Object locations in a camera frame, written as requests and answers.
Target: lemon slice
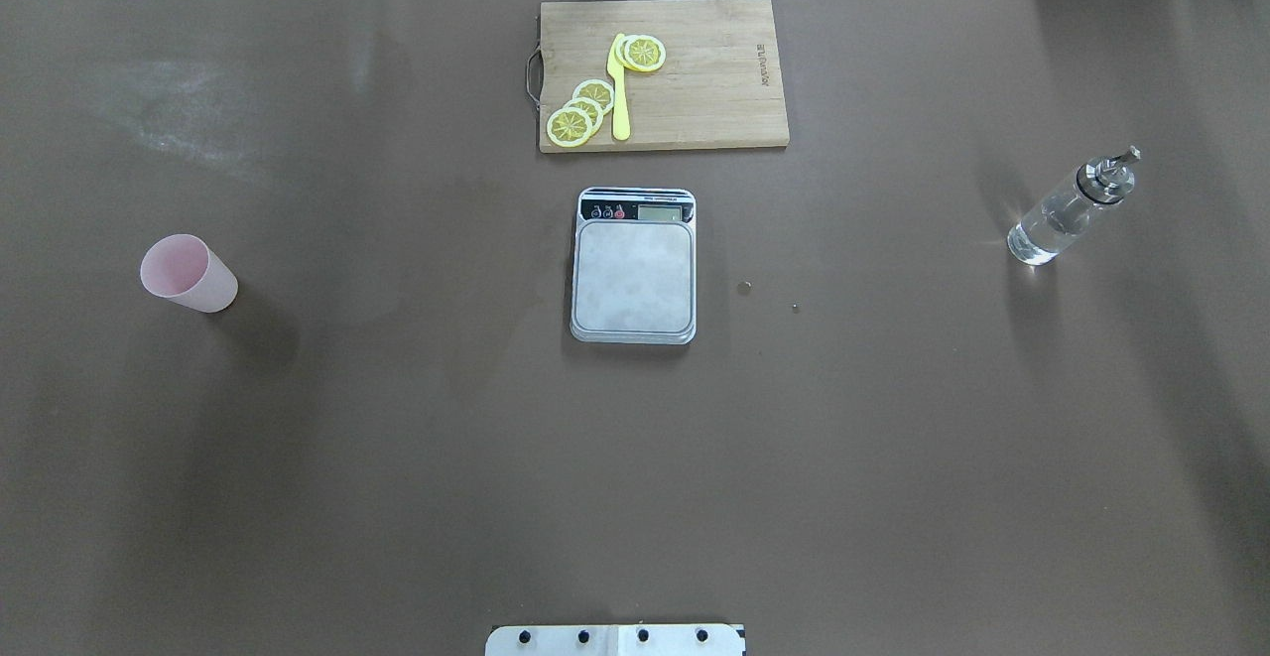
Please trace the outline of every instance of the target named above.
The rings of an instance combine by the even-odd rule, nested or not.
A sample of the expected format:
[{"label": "lemon slice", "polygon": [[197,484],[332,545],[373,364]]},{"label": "lemon slice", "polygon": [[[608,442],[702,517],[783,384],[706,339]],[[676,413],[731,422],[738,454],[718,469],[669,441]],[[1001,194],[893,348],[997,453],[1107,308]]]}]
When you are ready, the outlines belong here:
[{"label": "lemon slice", "polygon": [[598,77],[579,82],[578,86],[573,89],[573,96],[589,98],[591,100],[599,103],[599,109],[606,114],[613,109],[613,86],[608,85],[605,80],[599,80]]},{"label": "lemon slice", "polygon": [[547,138],[563,148],[575,148],[591,140],[596,127],[587,110],[565,105],[547,118]]},{"label": "lemon slice", "polygon": [[639,72],[653,72],[665,62],[665,46],[652,36],[627,36],[621,48],[617,60]]},{"label": "lemon slice", "polygon": [[564,104],[565,108],[582,108],[587,117],[591,118],[591,133],[594,134],[599,129],[599,123],[605,122],[605,108],[596,100],[589,98],[575,98]]}]

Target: kitchen scale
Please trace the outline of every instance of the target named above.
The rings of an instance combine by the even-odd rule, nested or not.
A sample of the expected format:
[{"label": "kitchen scale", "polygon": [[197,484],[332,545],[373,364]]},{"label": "kitchen scale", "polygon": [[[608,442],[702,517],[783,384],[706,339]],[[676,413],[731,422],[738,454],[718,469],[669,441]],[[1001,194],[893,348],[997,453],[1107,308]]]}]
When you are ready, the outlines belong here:
[{"label": "kitchen scale", "polygon": [[697,199],[686,189],[591,187],[578,195],[569,330],[599,344],[686,344],[697,334]]}]

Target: cutting board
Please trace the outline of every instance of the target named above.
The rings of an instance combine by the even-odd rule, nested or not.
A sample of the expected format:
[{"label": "cutting board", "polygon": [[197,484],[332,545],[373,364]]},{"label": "cutting board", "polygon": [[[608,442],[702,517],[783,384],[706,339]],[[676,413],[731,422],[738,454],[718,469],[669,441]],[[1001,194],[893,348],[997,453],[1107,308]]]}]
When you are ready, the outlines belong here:
[{"label": "cutting board", "polygon": [[[657,71],[626,71],[630,140],[612,134],[612,113],[584,145],[559,148],[547,117],[605,69],[613,36],[644,33],[665,44]],[[772,0],[591,1],[542,4],[544,152],[781,148],[790,142]]]}]

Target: pink cup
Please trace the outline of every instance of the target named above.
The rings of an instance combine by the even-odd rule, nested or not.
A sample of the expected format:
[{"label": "pink cup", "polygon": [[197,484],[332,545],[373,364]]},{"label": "pink cup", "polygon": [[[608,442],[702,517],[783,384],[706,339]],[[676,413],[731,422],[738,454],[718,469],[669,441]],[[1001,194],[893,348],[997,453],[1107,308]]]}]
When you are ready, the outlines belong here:
[{"label": "pink cup", "polygon": [[237,296],[237,279],[194,235],[160,239],[141,259],[141,285],[157,298],[194,308],[218,312]]}]

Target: knife handle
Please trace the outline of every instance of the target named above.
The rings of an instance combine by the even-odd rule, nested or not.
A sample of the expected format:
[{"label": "knife handle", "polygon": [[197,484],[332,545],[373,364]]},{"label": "knife handle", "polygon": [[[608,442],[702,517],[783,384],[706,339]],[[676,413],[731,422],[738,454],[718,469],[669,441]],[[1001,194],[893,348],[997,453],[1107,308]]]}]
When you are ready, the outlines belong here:
[{"label": "knife handle", "polygon": [[626,110],[626,71],[613,76],[613,140],[629,140],[631,117]]}]

